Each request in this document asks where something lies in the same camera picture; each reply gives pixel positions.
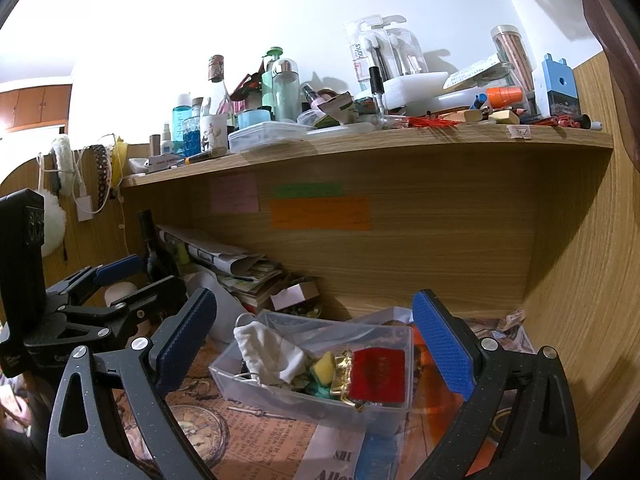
white power adapter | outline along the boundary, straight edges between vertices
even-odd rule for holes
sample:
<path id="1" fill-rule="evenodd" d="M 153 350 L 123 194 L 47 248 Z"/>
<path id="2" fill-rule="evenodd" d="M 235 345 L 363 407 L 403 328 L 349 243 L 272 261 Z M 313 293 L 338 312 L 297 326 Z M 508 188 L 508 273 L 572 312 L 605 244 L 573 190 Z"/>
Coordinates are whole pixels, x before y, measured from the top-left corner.
<path id="1" fill-rule="evenodd" d="M 91 220 L 94 214 L 91 211 L 94 210 L 94 206 L 91 202 L 91 195 L 86 193 L 86 186 L 84 182 L 80 184 L 80 196 L 76 198 L 76 210 L 78 211 L 78 221 L 84 222 L 85 220 Z"/>

clock illustration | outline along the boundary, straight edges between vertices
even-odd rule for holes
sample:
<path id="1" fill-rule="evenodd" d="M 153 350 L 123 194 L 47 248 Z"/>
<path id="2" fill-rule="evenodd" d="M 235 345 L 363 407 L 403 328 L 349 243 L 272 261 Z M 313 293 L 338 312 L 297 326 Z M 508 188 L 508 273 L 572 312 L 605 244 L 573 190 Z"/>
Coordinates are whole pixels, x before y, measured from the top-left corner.
<path id="1" fill-rule="evenodd" d="M 197 404 L 177 404 L 171 412 L 207 467 L 219 464 L 230 437 L 226 420 Z"/>

wooden shelf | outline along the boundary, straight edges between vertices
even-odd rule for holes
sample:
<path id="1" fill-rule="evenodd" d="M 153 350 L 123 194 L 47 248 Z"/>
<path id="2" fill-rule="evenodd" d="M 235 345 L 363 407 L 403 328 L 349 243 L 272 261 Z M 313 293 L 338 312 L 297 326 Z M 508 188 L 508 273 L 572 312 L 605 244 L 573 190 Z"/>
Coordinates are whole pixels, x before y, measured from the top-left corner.
<path id="1" fill-rule="evenodd" d="M 469 147 L 492 145 L 498 148 L 507 146 L 515 150 L 530 150 L 536 147 L 613 149 L 612 136 L 605 132 L 579 130 L 576 128 L 532 126 L 532 138 L 523 140 L 511 139 L 507 126 L 502 124 L 487 124 L 484 126 L 460 124 L 455 128 L 406 128 L 378 131 L 370 134 L 311 137 L 311 139 L 302 142 L 265 146 L 244 153 L 223 156 L 215 160 L 181 166 L 172 170 L 158 171 L 157 173 L 143 176 L 128 176 L 122 181 L 122 187 L 144 186 L 145 184 L 164 182 L 165 180 L 174 180 L 186 176 L 215 173 L 217 171 L 294 158 L 409 146 L 460 144 L 461 146 Z"/>

screw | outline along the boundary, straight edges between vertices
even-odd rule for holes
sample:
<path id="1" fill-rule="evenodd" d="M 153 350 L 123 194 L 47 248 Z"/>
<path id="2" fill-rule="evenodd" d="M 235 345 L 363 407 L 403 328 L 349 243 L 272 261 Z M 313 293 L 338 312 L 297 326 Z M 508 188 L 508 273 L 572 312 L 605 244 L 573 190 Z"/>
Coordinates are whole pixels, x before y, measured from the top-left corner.
<path id="1" fill-rule="evenodd" d="M 74 348 L 74 351 L 71 352 L 71 357 L 75 357 L 76 359 L 82 357 L 86 354 L 86 346 L 80 345 Z"/>
<path id="2" fill-rule="evenodd" d="M 134 350 L 142 350 L 149 344 L 149 340 L 146 337 L 135 338 L 131 343 L 131 348 Z"/>
<path id="3" fill-rule="evenodd" d="M 485 337 L 484 339 L 482 339 L 480 344 L 482 345 L 482 348 L 489 352 L 493 352 L 494 350 L 498 349 L 498 342 L 495 339 L 491 339 L 490 337 Z"/>
<path id="4" fill-rule="evenodd" d="M 547 359 L 555 359 L 558 357 L 558 352 L 556 352 L 555 348 L 551 348 L 551 346 L 545 346 L 542 349 L 542 353 Z"/>

cabinet door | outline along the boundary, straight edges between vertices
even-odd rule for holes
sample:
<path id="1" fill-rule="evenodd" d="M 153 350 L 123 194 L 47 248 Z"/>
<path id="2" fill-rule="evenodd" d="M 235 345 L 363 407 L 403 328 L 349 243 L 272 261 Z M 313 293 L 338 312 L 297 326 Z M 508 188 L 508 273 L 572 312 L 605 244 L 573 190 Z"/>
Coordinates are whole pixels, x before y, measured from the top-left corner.
<path id="1" fill-rule="evenodd" d="M 40 122 L 67 120 L 70 99 L 71 85 L 45 86 Z"/>
<path id="2" fill-rule="evenodd" d="M 18 90 L 0 94 L 0 128 L 13 128 L 15 106 L 18 104 Z"/>
<path id="3" fill-rule="evenodd" d="M 21 89 L 18 95 L 18 105 L 15 108 L 14 126 L 38 124 L 42 117 L 43 99 L 44 86 Z"/>

